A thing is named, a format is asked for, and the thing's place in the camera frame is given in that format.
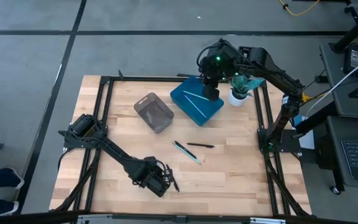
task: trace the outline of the marker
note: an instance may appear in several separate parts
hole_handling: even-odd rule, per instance
[[[206,116],[203,114],[203,112],[201,112],[200,109],[198,109],[198,107],[185,95],[186,99],[198,110],[198,112],[200,112],[204,118],[206,118]]]
[[[175,187],[175,190],[177,190],[178,192],[180,192],[178,183],[177,183],[177,181],[175,180],[175,178],[173,177],[172,169],[168,166],[168,164],[167,164],[167,168],[168,168],[169,172],[171,173],[172,182],[173,182],[173,186]]]
[[[185,147],[183,147],[179,142],[174,141],[172,143],[175,147],[177,147],[179,150],[181,150],[182,152],[184,152],[187,156],[189,156],[190,158],[192,158],[194,161],[196,161],[197,163],[201,164],[201,162],[197,159],[197,157],[191,153],[189,150],[187,150]]]
[[[187,145],[189,145],[189,146],[203,146],[203,147],[208,147],[208,148],[215,147],[215,146],[212,146],[212,145],[200,144],[200,143],[190,143],[190,142],[188,142]]]
[[[210,101],[209,99],[207,99],[207,98],[205,98],[205,97],[196,95],[196,94],[194,94],[194,93],[187,92],[187,91],[185,91],[185,90],[182,90],[182,92],[187,93],[187,94],[192,95],[192,96],[195,96],[195,97],[198,97],[198,98],[201,98],[201,99],[203,99],[203,100],[208,100],[208,101]]]

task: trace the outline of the green plant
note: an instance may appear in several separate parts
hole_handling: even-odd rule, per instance
[[[239,100],[252,96],[248,91],[257,88],[263,81],[263,79],[249,79],[245,75],[235,75],[230,80],[230,85],[233,87],[233,96]]]

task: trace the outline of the yellow cable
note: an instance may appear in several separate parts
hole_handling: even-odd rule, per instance
[[[307,101],[313,99],[313,98],[319,98],[324,96],[324,93],[318,95],[318,96],[308,96],[305,93],[302,93],[302,103],[306,103]]]
[[[300,16],[300,15],[303,15],[304,13],[308,12],[310,9],[312,9],[317,3],[319,3],[320,0],[317,0],[313,5],[311,5],[307,10],[301,12],[301,13],[298,13],[298,14],[295,14],[293,12],[291,12],[291,10],[287,7],[285,7],[285,9],[293,16]]]

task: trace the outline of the blue marker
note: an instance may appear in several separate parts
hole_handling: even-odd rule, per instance
[[[191,153],[189,150],[187,150],[185,147],[183,147],[179,142],[174,141],[172,143],[175,147],[177,147],[179,150],[181,150],[182,152],[184,152],[187,156],[189,156],[190,158],[192,158],[194,161],[196,161],[197,163],[201,164],[201,162],[197,159],[197,157]]]

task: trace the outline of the potted plant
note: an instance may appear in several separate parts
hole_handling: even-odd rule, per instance
[[[252,96],[248,91],[257,88],[263,81],[263,79],[249,79],[245,75],[236,73],[229,82],[232,86],[229,103],[233,106],[243,105],[245,100]]]

